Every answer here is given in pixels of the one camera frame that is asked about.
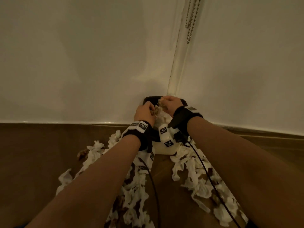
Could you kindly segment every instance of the black cable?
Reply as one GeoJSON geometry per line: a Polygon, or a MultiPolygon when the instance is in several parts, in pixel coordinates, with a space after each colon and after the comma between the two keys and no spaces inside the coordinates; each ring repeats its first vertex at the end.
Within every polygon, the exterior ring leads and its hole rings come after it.
{"type": "Polygon", "coordinates": [[[213,186],[213,189],[215,190],[215,193],[216,193],[217,197],[219,198],[220,202],[223,204],[223,206],[225,207],[225,209],[227,210],[228,214],[230,215],[230,217],[232,218],[232,220],[234,221],[234,223],[237,225],[237,227],[238,227],[238,228],[241,228],[240,225],[238,224],[238,222],[234,219],[234,217],[232,216],[232,214],[230,213],[230,211],[229,211],[228,208],[226,207],[226,205],[225,205],[223,199],[221,198],[221,196],[219,195],[217,189],[215,188],[215,186],[214,186],[214,184],[213,184],[213,182],[212,182],[212,180],[211,180],[211,178],[210,178],[210,176],[209,176],[209,174],[208,174],[208,172],[207,172],[207,170],[206,170],[206,167],[204,166],[204,163],[203,163],[203,161],[201,160],[199,154],[196,152],[196,150],[194,149],[194,147],[191,145],[190,142],[188,142],[188,144],[192,147],[192,149],[193,149],[194,152],[196,153],[197,157],[198,157],[199,160],[201,161],[201,164],[203,165],[203,168],[204,168],[204,170],[205,170],[205,172],[206,172],[206,174],[207,174],[207,176],[208,176],[208,178],[209,178],[209,181],[211,182],[211,185],[213,186]]]}
{"type": "Polygon", "coordinates": [[[141,161],[141,162],[145,165],[145,167],[147,168],[149,177],[150,177],[151,182],[152,182],[152,186],[153,186],[153,189],[154,189],[154,195],[155,195],[155,198],[156,198],[158,228],[160,228],[160,227],[161,227],[161,212],[160,212],[160,209],[159,209],[159,201],[158,201],[158,196],[157,196],[157,192],[156,192],[156,187],[155,187],[155,185],[154,185],[153,178],[152,178],[152,176],[151,176],[151,173],[150,173],[149,168],[147,167],[146,163],[145,163],[140,157],[139,157],[138,159],[139,159],[139,161],[141,161]]]}

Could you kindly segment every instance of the brown floor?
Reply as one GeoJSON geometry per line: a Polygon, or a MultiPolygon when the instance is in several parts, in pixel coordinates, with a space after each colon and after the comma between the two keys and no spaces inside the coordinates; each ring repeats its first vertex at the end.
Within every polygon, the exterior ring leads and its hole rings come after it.
{"type": "MultiPolygon", "coordinates": [[[[78,151],[94,140],[106,144],[116,130],[126,127],[0,124],[0,227],[13,227],[30,221],[55,195],[58,176],[72,168],[75,174],[82,161],[78,151]]],[[[304,139],[274,133],[236,132],[287,163],[304,171],[304,139]]],[[[221,227],[212,214],[203,212],[180,187],[182,180],[171,179],[173,162],[169,156],[156,155],[151,170],[159,200],[163,227],[221,227]]],[[[150,180],[146,183],[149,199],[146,208],[156,224],[157,210],[150,180]]],[[[241,226],[244,222],[238,218],[241,226]]]]}

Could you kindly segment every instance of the wall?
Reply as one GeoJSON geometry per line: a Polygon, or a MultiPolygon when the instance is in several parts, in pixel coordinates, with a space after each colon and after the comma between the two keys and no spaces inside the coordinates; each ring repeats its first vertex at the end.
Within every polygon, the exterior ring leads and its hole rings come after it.
{"type": "Polygon", "coordinates": [[[216,124],[304,135],[303,7],[206,0],[177,96],[216,124]]]}
{"type": "Polygon", "coordinates": [[[0,122],[131,122],[166,94],[183,4],[1,0],[0,122]]]}

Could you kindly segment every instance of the person's right hand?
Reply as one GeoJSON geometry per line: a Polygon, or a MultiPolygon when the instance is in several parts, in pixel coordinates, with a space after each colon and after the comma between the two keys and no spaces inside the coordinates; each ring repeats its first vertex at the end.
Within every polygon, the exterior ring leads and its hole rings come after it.
{"type": "Polygon", "coordinates": [[[167,109],[163,108],[163,110],[171,117],[173,117],[174,112],[178,107],[183,106],[181,100],[173,96],[163,96],[161,97],[160,102],[162,103],[162,105],[167,107],[167,109]]]}

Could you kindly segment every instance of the black wristband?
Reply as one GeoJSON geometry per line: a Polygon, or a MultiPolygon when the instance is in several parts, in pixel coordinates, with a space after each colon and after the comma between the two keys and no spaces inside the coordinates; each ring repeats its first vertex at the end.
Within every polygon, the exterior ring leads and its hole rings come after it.
{"type": "Polygon", "coordinates": [[[178,128],[182,132],[182,134],[188,137],[189,134],[187,132],[187,124],[190,119],[196,116],[203,118],[203,116],[198,113],[195,108],[180,106],[175,110],[173,119],[169,123],[168,127],[172,127],[174,129],[178,128]]]}
{"type": "Polygon", "coordinates": [[[137,129],[132,129],[132,130],[128,130],[127,132],[125,132],[123,137],[128,134],[135,135],[140,140],[139,151],[143,151],[143,150],[147,149],[147,152],[150,153],[152,151],[152,140],[151,140],[151,135],[150,135],[152,126],[147,121],[143,121],[143,122],[148,124],[148,127],[145,129],[144,133],[139,132],[137,129]]]}

